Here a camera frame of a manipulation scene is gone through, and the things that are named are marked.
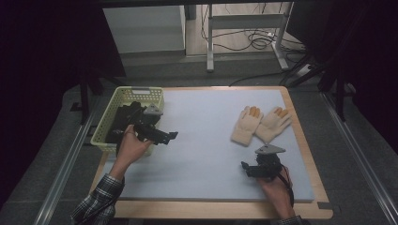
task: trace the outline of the glove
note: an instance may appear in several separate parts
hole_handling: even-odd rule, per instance
[[[261,120],[255,135],[263,140],[264,143],[270,143],[292,123],[291,116],[288,110],[275,107]]]
[[[231,139],[237,143],[249,145],[261,118],[263,118],[263,113],[260,112],[260,109],[255,106],[246,106],[240,113]]]

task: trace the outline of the cable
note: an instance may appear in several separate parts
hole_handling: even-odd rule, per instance
[[[260,3],[257,4],[257,6],[254,8],[254,10],[253,10],[252,13],[254,13],[255,10],[256,10],[257,8],[259,8],[259,6],[260,6]],[[264,13],[266,6],[267,6],[267,3],[264,4],[263,8],[261,9],[261,13]],[[205,39],[206,41],[208,41],[208,37],[206,36],[206,32],[205,32],[205,20],[206,20],[206,15],[207,15],[208,8],[209,8],[209,6],[207,6],[207,9],[206,9],[206,12],[205,12],[205,15],[204,15],[204,13],[203,13],[203,5],[201,6],[201,17],[202,17],[201,36],[202,36],[202,38]],[[226,4],[225,4],[225,9],[226,9],[226,11],[227,11],[229,14],[231,14],[231,12],[228,10]],[[252,30],[251,30],[251,29],[250,29],[250,30],[244,29],[244,30],[240,30],[240,31],[236,31],[236,32],[230,32],[230,33],[224,33],[224,34],[220,34],[220,35],[212,36],[212,37],[213,37],[213,38],[217,38],[217,37],[226,36],[226,35],[233,35],[233,34],[238,34],[238,33],[245,33],[245,32],[247,32],[247,31],[252,31]],[[243,48],[241,48],[241,49],[232,49],[232,48],[226,47],[226,46],[221,45],[221,44],[213,44],[213,45],[214,45],[214,46],[219,46],[219,47],[225,48],[225,49],[230,50],[230,51],[236,51],[236,52],[246,50],[246,49],[248,49],[248,48],[250,48],[250,47],[253,47],[253,48],[255,48],[256,50],[264,50],[264,49],[271,43],[271,40],[270,40],[270,38],[269,38],[268,36],[258,34],[257,31],[258,31],[258,32],[268,32],[268,31],[261,31],[261,30],[259,30],[259,29],[253,30],[253,33],[250,34],[250,35],[248,35],[248,40],[250,41],[249,45],[246,46],[246,47],[243,47]],[[263,37],[261,37],[261,38],[254,38],[254,36],[256,36],[256,35],[257,35],[257,36],[263,36]]]
[[[299,62],[299,60],[298,61],[294,61],[294,60],[292,60],[291,58],[289,58],[289,54],[294,54],[294,53],[287,53],[286,54],[286,60],[288,60],[288,61],[290,61],[290,62],[292,62],[292,63],[298,63]]]
[[[251,76],[251,77],[245,77],[245,78],[236,80],[236,81],[234,81],[234,82],[231,82],[228,86],[230,87],[230,86],[234,85],[235,83],[242,82],[242,81],[249,80],[249,79],[253,79],[253,78],[259,78],[259,77],[265,77],[265,76],[272,76],[272,75],[282,75],[282,74],[284,74],[285,72],[260,74],[260,75],[255,75],[255,76]]]
[[[306,59],[308,58],[309,54],[305,53],[305,55],[298,60],[298,62],[289,70],[289,73],[286,74],[281,81],[279,82],[279,86],[286,86],[286,82],[289,78],[291,78],[295,73],[290,73],[293,70],[296,70],[297,68],[301,67],[302,65],[304,65],[304,63],[306,62]]]

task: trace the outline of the plaid sleeve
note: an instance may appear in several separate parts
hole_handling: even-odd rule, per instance
[[[291,217],[284,220],[279,220],[277,222],[278,225],[308,225],[310,222],[308,220],[304,220],[301,216]]]
[[[90,218],[89,224],[107,224],[115,216],[115,201],[123,187],[123,182],[105,174],[97,187],[79,203],[70,215],[72,224],[80,223],[88,218]]]

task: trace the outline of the yellow basket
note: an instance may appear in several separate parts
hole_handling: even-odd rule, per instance
[[[140,102],[142,106],[149,106],[153,103],[160,110],[163,110],[163,89],[160,87],[117,87],[91,138],[91,144],[98,146],[103,152],[116,152],[116,144],[106,143],[105,138],[115,120],[117,109],[123,105],[131,105],[133,101]],[[146,151],[146,154],[150,155],[152,150],[153,144]]]

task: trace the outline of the table surface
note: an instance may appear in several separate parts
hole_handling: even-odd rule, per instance
[[[295,210],[303,218],[331,218],[332,210],[325,207],[319,208],[319,203],[328,206],[329,199],[320,180],[314,159],[302,132],[297,114],[287,90],[280,86],[267,87],[184,87],[163,88],[167,90],[279,90],[283,96],[283,102],[292,114],[292,125],[299,151],[302,155],[311,186],[314,191],[314,200],[311,202],[296,202]],[[103,175],[104,165],[108,154],[104,153],[98,167],[92,189]],[[276,218],[277,215],[272,205],[259,201],[128,201],[120,200],[116,204],[117,218]]]
[[[120,200],[259,201],[266,199],[240,162],[257,165],[255,150],[264,143],[254,136],[248,146],[231,141],[245,106],[262,113],[285,108],[279,90],[165,90],[159,122],[163,131],[178,131],[169,144],[152,145],[149,157],[133,163],[125,174]],[[271,144],[286,149],[278,154],[290,169],[296,203],[314,200],[310,179],[291,126]],[[111,154],[102,175],[115,163]]]

